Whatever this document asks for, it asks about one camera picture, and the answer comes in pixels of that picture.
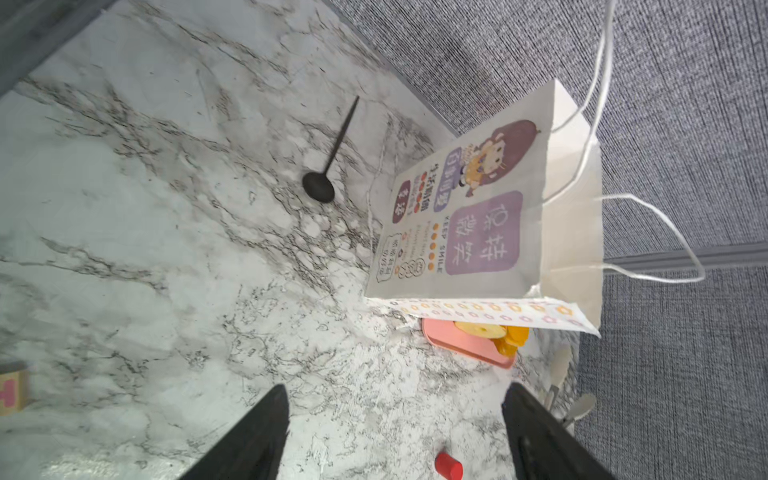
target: purple label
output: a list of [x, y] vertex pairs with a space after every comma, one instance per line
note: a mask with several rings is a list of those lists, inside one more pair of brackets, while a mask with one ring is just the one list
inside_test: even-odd
[[462, 175], [462, 148], [459, 147], [452, 151], [445, 158], [445, 167], [442, 169], [440, 185], [437, 187], [437, 198], [435, 198], [435, 212], [439, 212], [448, 205], [451, 198], [451, 190], [456, 186], [459, 177]]
[[514, 267], [520, 256], [522, 207], [523, 194], [514, 191], [455, 211], [448, 230], [448, 275]]
[[408, 196], [411, 193], [411, 181], [406, 180], [400, 185], [400, 191], [397, 193], [395, 199], [395, 209], [392, 212], [392, 223], [398, 223], [402, 220], [402, 216], [406, 214], [406, 208], [408, 206]]

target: spoon handle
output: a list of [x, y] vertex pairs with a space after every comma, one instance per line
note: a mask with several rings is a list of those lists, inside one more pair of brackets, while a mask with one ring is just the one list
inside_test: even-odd
[[336, 137], [336, 143], [333, 144], [333, 149], [331, 149], [331, 153], [330, 155], [328, 155], [328, 161], [326, 162], [326, 167], [323, 170], [323, 175], [327, 174], [328, 169], [331, 168], [331, 163], [333, 162], [333, 158], [336, 156], [336, 152], [339, 151], [341, 142], [344, 140], [346, 129], [348, 128], [350, 121], [352, 121], [352, 115], [355, 113], [355, 108], [357, 108], [357, 101], [359, 99], [360, 99], [359, 95], [355, 97], [355, 103], [352, 104], [352, 108], [349, 109], [349, 113], [346, 115], [346, 118], [344, 119], [344, 124], [341, 126], [341, 131], [339, 132], [339, 136]]

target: wooden block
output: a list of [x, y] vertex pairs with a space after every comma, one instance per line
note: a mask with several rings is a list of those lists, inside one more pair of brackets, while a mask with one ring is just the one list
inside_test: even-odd
[[27, 402], [27, 371], [0, 375], [0, 416], [23, 410]]

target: cartoon girl illustration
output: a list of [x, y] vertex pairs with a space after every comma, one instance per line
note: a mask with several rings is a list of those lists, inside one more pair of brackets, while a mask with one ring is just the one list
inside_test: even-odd
[[467, 197], [481, 185], [492, 184], [509, 173], [525, 156], [537, 133], [536, 124], [520, 120], [497, 128], [480, 147], [475, 147], [464, 161], [458, 181], [460, 187], [469, 187]]

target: gray carpet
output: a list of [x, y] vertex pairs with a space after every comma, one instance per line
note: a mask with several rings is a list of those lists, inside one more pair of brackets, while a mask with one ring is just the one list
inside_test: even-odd
[[[601, 0], [328, 0], [459, 131], [552, 77], [581, 99]], [[619, 1], [598, 137], [604, 189], [656, 202], [694, 247], [768, 238], [768, 2]], [[607, 257], [679, 250], [605, 205]]]
[[768, 268], [604, 285], [603, 339], [581, 336], [598, 408], [576, 438], [619, 479], [768, 478]]

